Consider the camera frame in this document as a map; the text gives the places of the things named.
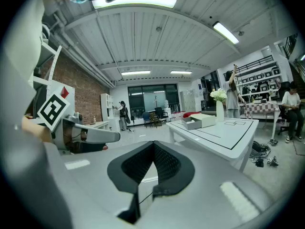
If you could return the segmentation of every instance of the jeans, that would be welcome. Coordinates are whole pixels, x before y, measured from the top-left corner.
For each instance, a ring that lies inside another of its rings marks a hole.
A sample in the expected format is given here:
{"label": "jeans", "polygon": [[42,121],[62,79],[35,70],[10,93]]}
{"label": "jeans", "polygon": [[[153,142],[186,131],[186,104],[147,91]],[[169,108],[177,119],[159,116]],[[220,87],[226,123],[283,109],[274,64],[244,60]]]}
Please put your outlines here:
{"label": "jeans", "polygon": [[122,128],[124,130],[127,130],[127,122],[125,117],[120,117],[120,120],[122,121]]}
{"label": "jeans", "polygon": [[301,131],[302,131],[302,127],[304,125],[304,117],[302,116],[300,110],[298,110],[298,109],[288,110],[287,111],[287,116],[288,116],[288,121],[290,122],[288,135],[290,137],[293,136],[294,131],[295,131],[296,123],[298,122],[295,135],[300,136]]}
{"label": "jeans", "polygon": [[239,119],[239,109],[227,109],[227,118]]}

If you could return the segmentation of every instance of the checkered cloth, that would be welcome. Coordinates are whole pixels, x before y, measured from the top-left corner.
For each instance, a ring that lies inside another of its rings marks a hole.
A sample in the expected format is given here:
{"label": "checkered cloth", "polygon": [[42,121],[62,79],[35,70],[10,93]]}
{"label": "checkered cloth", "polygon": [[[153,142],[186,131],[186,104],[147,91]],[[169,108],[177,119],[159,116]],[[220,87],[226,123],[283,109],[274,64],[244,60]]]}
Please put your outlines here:
{"label": "checkered cloth", "polygon": [[252,113],[269,113],[274,111],[279,111],[277,103],[246,104],[247,119],[249,119]]}

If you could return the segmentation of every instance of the white flowers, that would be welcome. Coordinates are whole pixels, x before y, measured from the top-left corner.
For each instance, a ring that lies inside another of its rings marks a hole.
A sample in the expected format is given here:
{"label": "white flowers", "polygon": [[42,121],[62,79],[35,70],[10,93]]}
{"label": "white flowers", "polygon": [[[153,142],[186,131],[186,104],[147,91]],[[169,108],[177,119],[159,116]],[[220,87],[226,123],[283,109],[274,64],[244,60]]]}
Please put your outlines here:
{"label": "white flowers", "polygon": [[210,96],[215,101],[223,102],[227,98],[227,94],[225,93],[225,90],[222,90],[219,88],[217,91],[211,92]]}

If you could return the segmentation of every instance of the person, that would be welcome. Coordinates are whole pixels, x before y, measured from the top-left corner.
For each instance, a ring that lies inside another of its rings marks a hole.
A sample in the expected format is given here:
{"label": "person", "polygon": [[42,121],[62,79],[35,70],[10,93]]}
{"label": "person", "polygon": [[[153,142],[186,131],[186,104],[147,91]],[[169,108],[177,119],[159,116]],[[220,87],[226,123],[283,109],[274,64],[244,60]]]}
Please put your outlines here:
{"label": "person", "polygon": [[297,89],[295,82],[291,82],[290,90],[285,92],[285,95],[282,99],[282,107],[286,109],[288,120],[290,121],[288,135],[285,140],[286,143],[289,143],[289,141],[293,138],[297,122],[298,125],[295,136],[298,141],[302,141],[301,131],[304,124],[304,117],[299,110],[301,100],[299,94],[296,91]]}
{"label": "person", "polygon": [[245,103],[244,99],[240,95],[239,89],[236,87],[234,82],[234,77],[236,75],[237,65],[234,65],[234,70],[227,71],[225,74],[225,83],[223,89],[226,91],[227,99],[225,100],[225,105],[227,109],[228,118],[240,118],[238,98],[242,103]]}
{"label": "person", "polygon": [[[40,56],[42,17],[44,5],[48,1],[50,0],[27,0],[8,28],[0,48],[4,55],[1,64],[14,67],[26,81],[29,80]],[[47,127],[33,124],[26,117],[23,117],[21,126],[24,131],[32,133],[43,142],[52,142],[51,132]],[[69,136],[71,140],[70,132],[65,132],[64,139]]]}
{"label": "person", "polygon": [[126,118],[128,118],[128,109],[126,108],[126,104],[124,101],[120,101],[121,106],[120,107],[114,107],[115,109],[120,111],[120,120],[122,122],[122,131],[126,131],[127,129],[129,130],[129,133],[132,133],[131,129],[127,128],[127,122]]}

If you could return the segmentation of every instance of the brick wall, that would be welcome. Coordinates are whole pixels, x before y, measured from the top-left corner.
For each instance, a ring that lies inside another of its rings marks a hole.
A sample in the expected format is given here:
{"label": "brick wall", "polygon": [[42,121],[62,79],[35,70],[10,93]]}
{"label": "brick wall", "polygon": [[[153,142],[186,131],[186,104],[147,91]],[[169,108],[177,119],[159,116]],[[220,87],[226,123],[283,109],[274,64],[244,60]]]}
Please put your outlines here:
{"label": "brick wall", "polygon": [[[52,62],[53,59],[44,65],[41,78],[46,75]],[[53,80],[75,88],[75,111],[82,114],[85,125],[93,122],[93,116],[96,121],[102,121],[101,94],[109,94],[108,87],[97,83],[62,52],[55,66]]]}

